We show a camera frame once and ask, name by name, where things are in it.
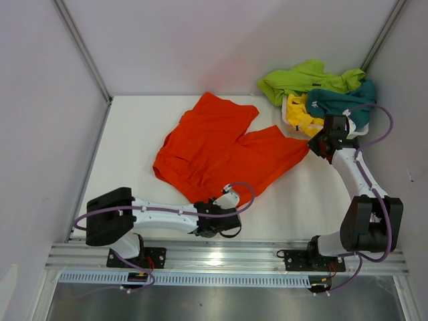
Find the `orange shorts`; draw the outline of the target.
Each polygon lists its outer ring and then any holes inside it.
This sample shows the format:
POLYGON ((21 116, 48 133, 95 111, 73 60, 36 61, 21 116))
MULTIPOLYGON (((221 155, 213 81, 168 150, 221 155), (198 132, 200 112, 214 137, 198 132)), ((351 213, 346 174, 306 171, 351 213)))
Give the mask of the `orange shorts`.
POLYGON ((250 132, 259 111, 204 93, 186 111, 158 151, 155 176, 189 202, 218 197, 229 183, 240 203, 261 195, 308 154, 305 140, 284 136, 278 126, 250 132))

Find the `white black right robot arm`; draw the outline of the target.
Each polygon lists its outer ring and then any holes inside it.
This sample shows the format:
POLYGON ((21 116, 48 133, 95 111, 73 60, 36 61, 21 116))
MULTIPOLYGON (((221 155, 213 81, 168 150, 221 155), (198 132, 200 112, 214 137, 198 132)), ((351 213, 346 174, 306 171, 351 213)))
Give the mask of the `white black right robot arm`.
POLYGON ((327 160, 340 175, 350 196, 350 205, 340 229, 317 235, 308 243, 306 264, 320 270, 330 257, 357 255, 379 263, 394 251, 404 205, 380 187, 365 164, 357 138, 350 138, 350 120, 345 115, 327 114, 323 129, 308 146, 327 160))

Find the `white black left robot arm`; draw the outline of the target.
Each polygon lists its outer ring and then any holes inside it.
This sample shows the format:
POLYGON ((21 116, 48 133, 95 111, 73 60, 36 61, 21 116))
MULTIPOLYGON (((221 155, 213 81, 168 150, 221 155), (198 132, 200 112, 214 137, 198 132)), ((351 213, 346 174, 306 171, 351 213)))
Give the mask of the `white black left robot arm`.
POLYGON ((229 188, 207 202, 165 205, 135 198, 131 188, 121 187, 87 202, 87 211, 97 214, 86 219, 86 245, 108 246, 136 268, 145 259, 143 238, 136 229, 168 229, 211 238, 241 229, 240 217, 234 213, 239 201, 239 194, 229 188))

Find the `yellow shorts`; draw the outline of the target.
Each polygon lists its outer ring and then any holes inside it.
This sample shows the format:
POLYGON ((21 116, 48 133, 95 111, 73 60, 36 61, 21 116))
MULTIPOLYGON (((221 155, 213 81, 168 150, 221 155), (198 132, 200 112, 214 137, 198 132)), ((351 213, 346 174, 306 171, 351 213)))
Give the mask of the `yellow shorts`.
POLYGON ((323 129, 324 120, 310 115, 306 109, 307 101, 306 94, 289 94, 286 101, 286 120, 296 130, 313 137, 323 129))

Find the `teal shorts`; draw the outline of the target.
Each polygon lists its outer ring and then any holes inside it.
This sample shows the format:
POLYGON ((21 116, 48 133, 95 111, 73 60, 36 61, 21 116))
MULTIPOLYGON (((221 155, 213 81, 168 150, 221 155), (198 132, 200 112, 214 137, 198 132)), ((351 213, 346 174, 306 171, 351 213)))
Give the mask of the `teal shorts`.
POLYGON ((326 114, 342 114, 345 110, 364 104, 362 108, 350 112, 350 119, 355 123, 356 129, 360 130, 370 121, 372 106, 369 104, 376 102, 375 85, 371 80, 365 80, 356 90, 347 94, 322 89, 311 90, 307 93, 305 107, 312 117, 324 118, 326 114))

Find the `lime green shorts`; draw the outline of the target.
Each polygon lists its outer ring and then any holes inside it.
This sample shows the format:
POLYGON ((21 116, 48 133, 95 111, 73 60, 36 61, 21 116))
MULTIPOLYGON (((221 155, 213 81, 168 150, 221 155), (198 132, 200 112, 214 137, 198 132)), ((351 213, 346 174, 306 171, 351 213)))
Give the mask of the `lime green shorts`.
POLYGON ((281 106, 290 94, 301 96, 312 90, 329 90, 347 94, 359 88, 366 73, 360 69, 346 70, 338 75, 325 71, 321 60, 306 60, 288 70, 275 70, 256 82, 256 86, 274 106, 281 106))

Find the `white plastic laundry basket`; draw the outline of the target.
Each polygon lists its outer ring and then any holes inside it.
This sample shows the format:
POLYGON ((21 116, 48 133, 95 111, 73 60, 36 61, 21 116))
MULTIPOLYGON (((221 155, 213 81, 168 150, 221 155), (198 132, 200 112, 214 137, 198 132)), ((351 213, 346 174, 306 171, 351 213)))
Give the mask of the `white plastic laundry basket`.
MULTIPOLYGON (((282 102, 282 120, 287 125, 288 130, 293 130, 295 132, 300 132, 299 130, 296 130, 292 125, 290 125, 288 123, 288 121, 286 120, 286 101, 287 101, 287 98, 284 98, 283 102, 282 102)), ((368 133, 368 124, 366 124, 365 126, 363 126, 362 128, 360 128, 359 130, 356 129, 356 132, 355 132, 356 136, 364 136, 367 133, 368 133)))

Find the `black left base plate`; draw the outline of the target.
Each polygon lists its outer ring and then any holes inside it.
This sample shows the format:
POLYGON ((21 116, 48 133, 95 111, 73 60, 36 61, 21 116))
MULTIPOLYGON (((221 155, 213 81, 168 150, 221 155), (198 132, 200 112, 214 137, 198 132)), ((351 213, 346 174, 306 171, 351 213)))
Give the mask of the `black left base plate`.
MULTIPOLYGON (((146 247, 137 257, 126 259, 130 263, 148 270, 163 269, 167 258, 167 249, 164 247, 146 247)), ((106 266, 108 268, 130 268, 120 259, 112 249, 109 249, 106 266)))

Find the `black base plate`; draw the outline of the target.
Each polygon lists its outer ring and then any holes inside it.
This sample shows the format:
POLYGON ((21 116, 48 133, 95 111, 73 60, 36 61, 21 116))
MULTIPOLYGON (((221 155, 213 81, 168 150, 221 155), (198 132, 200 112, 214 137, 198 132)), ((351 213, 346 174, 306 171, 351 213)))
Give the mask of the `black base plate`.
MULTIPOLYGON (((130 263, 148 270, 163 269, 167 258, 167 249, 164 247, 146 247, 137 257, 126 259, 130 263)), ((106 266, 108 268, 130 268, 120 259, 112 249, 109 249, 106 266)))
POLYGON ((288 272, 345 272, 345 262, 337 257, 311 255, 306 250, 284 250, 288 272))

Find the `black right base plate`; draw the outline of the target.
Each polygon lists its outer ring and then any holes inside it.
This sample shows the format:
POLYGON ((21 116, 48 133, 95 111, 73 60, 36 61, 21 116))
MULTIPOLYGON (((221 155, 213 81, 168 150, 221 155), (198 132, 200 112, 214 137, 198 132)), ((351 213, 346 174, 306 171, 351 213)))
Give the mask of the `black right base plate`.
POLYGON ((284 250, 288 272, 345 272, 345 262, 337 257, 311 255, 306 250, 284 250))

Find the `right aluminium frame post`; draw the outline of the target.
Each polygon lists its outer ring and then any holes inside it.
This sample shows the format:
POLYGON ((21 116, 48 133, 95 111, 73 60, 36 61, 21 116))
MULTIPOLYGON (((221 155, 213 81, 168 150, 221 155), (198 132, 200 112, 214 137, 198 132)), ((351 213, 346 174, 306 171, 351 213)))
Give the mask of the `right aluminium frame post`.
POLYGON ((372 63, 375 61, 376 56, 380 52, 382 46, 385 44, 387 38, 390 36, 392 30, 399 21, 408 4, 408 0, 396 0, 394 2, 392 9, 381 25, 377 36, 375 37, 372 45, 370 46, 370 49, 362 61, 360 68, 365 73, 369 71, 372 63))

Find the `aluminium frame post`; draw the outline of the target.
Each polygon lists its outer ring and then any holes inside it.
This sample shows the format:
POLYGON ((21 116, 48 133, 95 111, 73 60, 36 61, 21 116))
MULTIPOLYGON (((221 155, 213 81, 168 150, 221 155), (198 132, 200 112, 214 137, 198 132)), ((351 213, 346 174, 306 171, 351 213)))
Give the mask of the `aluminium frame post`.
POLYGON ((66 5, 66 2, 63 0, 53 0, 51 2, 55 7, 62 23, 64 24, 67 33, 69 34, 72 42, 74 43, 77 52, 82 58, 82 61, 90 77, 93 79, 97 89, 99 90, 101 96, 107 104, 111 103, 112 97, 105 85, 104 80, 102 79, 102 76, 96 66, 96 63, 91 53, 88 50, 84 38, 82 37, 82 34, 80 33, 80 30, 78 29, 78 26, 74 21, 74 18, 72 17, 68 6, 66 5))
POLYGON ((375 37, 372 45, 370 46, 370 49, 362 61, 360 68, 365 73, 369 71, 372 63, 375 61, 376 56, 380 52, 382 46, 385 44, 387 38, 390 36, 392 30, 399 21, 408 4, 408 0, 396 0, 394 2, 392 9, 381 25, 377 36, 375 37))

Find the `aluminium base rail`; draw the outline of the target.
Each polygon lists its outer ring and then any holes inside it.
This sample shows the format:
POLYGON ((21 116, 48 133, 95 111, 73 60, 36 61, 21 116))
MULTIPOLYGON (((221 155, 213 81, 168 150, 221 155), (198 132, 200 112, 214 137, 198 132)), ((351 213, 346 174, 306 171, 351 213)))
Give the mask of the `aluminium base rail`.
MULTIPOLYGON (((145 239, 147 247, 167 249, 165 272, 273 274, 285 272, 280 249, 305 249, 307 241, 225 241, 224 239, 145 239)), ((82 240, 52 245, 45 268, 49 270, 107 270, 107 247, 89 247, 82 240)))

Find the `left aluminium frame post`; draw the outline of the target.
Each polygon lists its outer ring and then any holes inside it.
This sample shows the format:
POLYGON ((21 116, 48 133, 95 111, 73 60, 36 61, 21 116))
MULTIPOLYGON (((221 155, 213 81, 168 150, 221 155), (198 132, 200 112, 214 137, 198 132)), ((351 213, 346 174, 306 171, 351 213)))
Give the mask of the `left aluminium frame post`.
POLYGON ((97 89, 99 90, 101 96, 107 104, 111 103, 112 97, 105 85, 104 80, 102 79, 102 76, 96 66, 96 63, 91 53, 88 50, 84 38, 82 37, 82 34, 80 33, 80 30, 78 29, 78 26, 74 21, 74 18, 72 17, 68 6, 66 5, 66 2, 63 0, 53 0, 51 2, 55 7, 62 23, 64 24, 67 33, 69 34, 72 42, 74 43, 77 52, 82 58, 82 61, 90 77, 93 79, 97 89))

